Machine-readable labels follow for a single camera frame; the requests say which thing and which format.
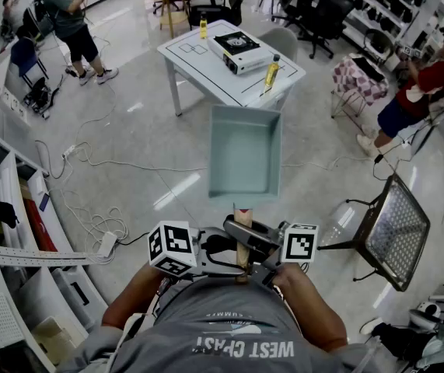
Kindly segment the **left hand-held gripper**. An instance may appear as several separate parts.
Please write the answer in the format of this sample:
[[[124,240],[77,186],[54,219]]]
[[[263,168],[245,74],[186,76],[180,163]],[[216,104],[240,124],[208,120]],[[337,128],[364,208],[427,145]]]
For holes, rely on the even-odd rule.
[[[160,221],[148,234],[149,265],[172,277],[201,275],[198,262],[198,228],[190,227],[187,221]],[[223,263],[237,262],[238,242],[219,228],[205,231],[205,252],[213,260]],[[245,270],[239,266],[219,264],[205,265],[205,274],[210,277],[242,277]]]

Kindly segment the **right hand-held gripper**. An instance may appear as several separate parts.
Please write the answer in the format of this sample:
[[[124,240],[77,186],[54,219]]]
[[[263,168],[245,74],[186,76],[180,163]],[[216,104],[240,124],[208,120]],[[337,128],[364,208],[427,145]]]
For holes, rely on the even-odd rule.
[[[267,257],[260,265],[262,284],[270,287],[283,263],[303,265],[314,261],[320,226],[282,221],[275,230],[258,221],[251,226],[236,222],[228,215],[223,228],[238,243],[259,257]]]

